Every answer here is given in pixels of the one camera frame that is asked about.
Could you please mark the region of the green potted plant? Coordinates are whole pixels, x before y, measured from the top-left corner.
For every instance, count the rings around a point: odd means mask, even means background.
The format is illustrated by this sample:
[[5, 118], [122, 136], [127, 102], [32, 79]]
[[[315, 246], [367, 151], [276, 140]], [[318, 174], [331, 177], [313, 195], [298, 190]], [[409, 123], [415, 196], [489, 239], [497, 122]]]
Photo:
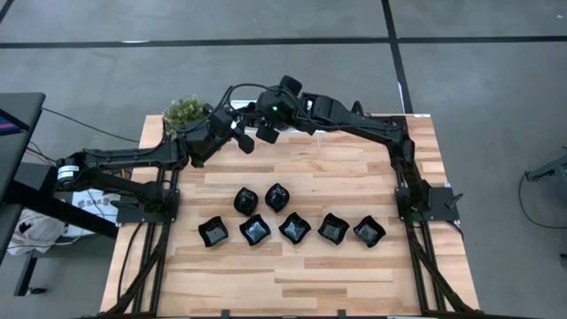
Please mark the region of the green potted plant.
[[178, 130], [184, 128], [186, 122], [203, 119], [205, 104], [205, 101], [196, 96], [173, 100], [163, 116], [166, 133], [174, 135]]

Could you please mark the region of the grey metal stand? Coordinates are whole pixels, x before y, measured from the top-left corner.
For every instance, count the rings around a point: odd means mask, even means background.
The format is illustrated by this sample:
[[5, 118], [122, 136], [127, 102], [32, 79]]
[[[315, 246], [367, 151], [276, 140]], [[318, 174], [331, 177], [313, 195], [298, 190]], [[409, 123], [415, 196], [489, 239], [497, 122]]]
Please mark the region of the grey metal stand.
[[565, 154], [553, 159], [541, 167], [525, 173], [528, 181], [535, 182], [546, 176], [556, 177], [559, 181], [567, 183], [567, 149]]

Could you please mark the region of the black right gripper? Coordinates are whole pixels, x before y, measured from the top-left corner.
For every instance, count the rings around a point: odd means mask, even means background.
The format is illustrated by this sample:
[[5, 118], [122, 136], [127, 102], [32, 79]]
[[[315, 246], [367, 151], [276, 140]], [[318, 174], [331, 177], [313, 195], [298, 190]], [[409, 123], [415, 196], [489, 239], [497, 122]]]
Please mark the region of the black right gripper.
[[256, 121], [261, 118], [256, 136], [269, 144], [279, 137], [277, 128], [300, 128], [307, 120], [301, 114], [299, 93], [302, 87], [273, 86], [262, 92], [256, 103], [249, 102], [242, 108], [242, 118]]

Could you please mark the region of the black leaf-shaped mini plate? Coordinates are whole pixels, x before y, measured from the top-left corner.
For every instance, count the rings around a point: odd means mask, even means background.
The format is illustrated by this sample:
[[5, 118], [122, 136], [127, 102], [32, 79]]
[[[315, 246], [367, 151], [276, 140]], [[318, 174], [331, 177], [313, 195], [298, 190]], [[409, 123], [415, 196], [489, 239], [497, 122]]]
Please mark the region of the black leaf-shaped mini plate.
[[254, 191], [243, 187], [235, 196], [233, 206], [240, 214], [251, 216], [257, 208], [258, 201], [258, 195]]
[[281, 212], [291, 199], [288, 192], [280, 183], [275, 183], [265, 194], [265, 202], [267, 206], [275, 213]]

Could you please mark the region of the white plastic bag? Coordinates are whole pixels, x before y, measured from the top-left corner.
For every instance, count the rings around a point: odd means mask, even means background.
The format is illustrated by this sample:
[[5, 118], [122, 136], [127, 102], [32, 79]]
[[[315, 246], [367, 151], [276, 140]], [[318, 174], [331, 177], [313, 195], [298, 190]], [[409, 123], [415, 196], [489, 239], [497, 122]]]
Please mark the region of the white plastic bag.
[[24, 209], [13, 231], [7, 253], [16, 256], [37, 251], [46, 253], [54, 246], [71, 245], [84, 231], [69, 234], [70, 226], [57, 219]]

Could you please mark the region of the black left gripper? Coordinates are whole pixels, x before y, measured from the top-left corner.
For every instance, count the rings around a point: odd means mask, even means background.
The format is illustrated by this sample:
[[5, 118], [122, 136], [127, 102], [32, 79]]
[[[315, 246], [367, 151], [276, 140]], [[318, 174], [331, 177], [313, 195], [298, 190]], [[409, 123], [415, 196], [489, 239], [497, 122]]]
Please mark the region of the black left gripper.
[[206, 122], [202, 145], [205, 149], [218, 149], [230, 140], [232, 133], [232, 137], [237, 141], [238, 148], [242, 152], [250, 154], [254, 151], [254, 141], [242, 127], [243, 118], [241, 116], [232, 119], [230, 112], [221, 109]]

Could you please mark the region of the black desk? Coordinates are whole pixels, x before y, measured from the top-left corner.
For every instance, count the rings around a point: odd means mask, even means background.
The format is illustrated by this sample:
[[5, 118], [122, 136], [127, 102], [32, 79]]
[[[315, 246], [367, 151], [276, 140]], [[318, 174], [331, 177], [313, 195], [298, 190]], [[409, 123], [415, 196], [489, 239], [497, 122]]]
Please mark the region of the black desk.
[[0, 136], [0, 265], [25, 208], [111, 239], [118, 236], [114, 223], [53, 197], [58, 176], [56, 168], [43, 165], [44, 174], [36, 178], [37, 185], [17, 178], [18, 172], [29, 171], [21, 161], [40, 119], [44, 100], [41, 92], [0, 93], [0, 109], [29, 126], [28, 132]]

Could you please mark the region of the monitor with coloured screen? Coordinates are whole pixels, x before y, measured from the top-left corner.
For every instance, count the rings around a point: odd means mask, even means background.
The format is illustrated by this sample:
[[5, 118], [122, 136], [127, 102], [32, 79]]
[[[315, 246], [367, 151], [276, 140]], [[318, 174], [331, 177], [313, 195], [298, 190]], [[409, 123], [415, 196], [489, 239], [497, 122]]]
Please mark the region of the monitor with coloured screen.
[[0, 136], [9, 136], [28, 131], [29, 126], [25, 122], [0, 109]]

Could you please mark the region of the black wavy square mini plate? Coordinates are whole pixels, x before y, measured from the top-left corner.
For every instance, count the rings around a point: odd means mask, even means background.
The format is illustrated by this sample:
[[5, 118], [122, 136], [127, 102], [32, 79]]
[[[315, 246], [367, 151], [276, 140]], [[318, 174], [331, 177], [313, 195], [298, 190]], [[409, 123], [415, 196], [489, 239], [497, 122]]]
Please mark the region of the black wavy square mini plate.
[[220, 216], [215, 216], [198, 226], [198, 233], [204, 241], [205, 247], [212, 247], [229, 237], [228, 230]]
[[278, 229], [292, 244], [297, 245], [311, 230], [311, 226], [305, 219], [294, 212], [286, 218]]
[[321, 237], [329, 240], [334, 245], [340, 245], [349, 228], [350, 225], [348, 222], [338, 218], [332, 213], [328, 213], [325, 215], [317, 232]]
[[259, 244], [265, 237], [271, 234], [270, 227], [260, 214], [255, 214], [246, 222], [240, 224], [239, 229], [249, 246]]
[[385, 229], [371, 216], [364, 217], [353, 232], [365, 246], [372, 248], [386, 235]]

